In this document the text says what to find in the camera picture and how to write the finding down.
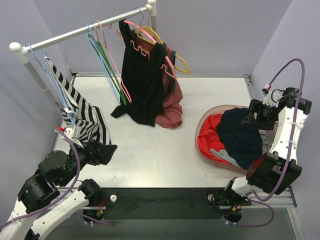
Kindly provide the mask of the navy maroon-trimmed tank top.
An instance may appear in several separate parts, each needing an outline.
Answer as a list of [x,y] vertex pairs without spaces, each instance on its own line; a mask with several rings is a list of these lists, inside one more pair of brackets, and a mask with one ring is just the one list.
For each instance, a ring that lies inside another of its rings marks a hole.
[[241,124],[247,113],[246,108],[227,110],[216,126],[227,154],[244,170],[263,155],[263,140],[258,128],[254,124]]

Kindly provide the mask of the pink wire hanger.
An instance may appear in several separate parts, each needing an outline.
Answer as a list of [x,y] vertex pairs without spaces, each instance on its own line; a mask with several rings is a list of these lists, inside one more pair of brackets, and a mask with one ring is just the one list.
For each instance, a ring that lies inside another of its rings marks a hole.
[[102,45],[103,45],[103,46],[105,47],[105,49],[107,50],[108,55],[109,55],[109,57],[110,57],[113,65],[114,65],[114,67],[115,67],[115,70],[116,70],[116,72],[117,72],[117,74],[118,74],[118,76],[119,76],[119,78],[120,78],[120,87],[121,87],[124,95],[126,96],[128,102],[129,102],[129,103],[132,103],[132,98],[131,98],[131,96],[130,96],[130,93],[129,93],[129,91],[128,91],[127,88],[126,88],[126,86],[125,86],[125,84],[124,84],[124,82],[123,82],[123,79],[122,79],[122,75],[120,74],[120,72],[119,72],[119,70],[118,70],[118,67],[117,67],[117,65],[116,65],[116,63],[115,63],[115,61],[114,61],[114,59],[113,59],[113,57],[112,57],[112,55],[111,55],[111,53],[110,53],[110,51],[109,51],[109,47],[108,47],[108,44],[107,44],[107,39],[106,39],[106,36],[105,36],[105,32],[104,32],[103,26],[102,26],[102,24],[101,24],[101,22],[100,22],[99,20],[97,20],[97,23],[98,23],[98,25],[99,25],[99,27],[100,27],[100,29],[101,29],[102,36],[103,36],[103,44],[102,44]]

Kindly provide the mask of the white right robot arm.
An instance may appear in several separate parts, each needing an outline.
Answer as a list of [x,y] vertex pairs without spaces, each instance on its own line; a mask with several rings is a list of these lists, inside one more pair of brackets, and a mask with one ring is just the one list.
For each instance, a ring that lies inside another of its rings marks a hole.
[[298,88],[287,87],[274,98],[269,91],[263,101],[253,99],[248,108],[233,108],[222,114],[217,132],[227,154],[246,175],[235,177],[222,190],[227,204],[241,203],[253,194],[266,193],[265,202],[281,194],[302,173],[297,163],[301,131],[312,102]]

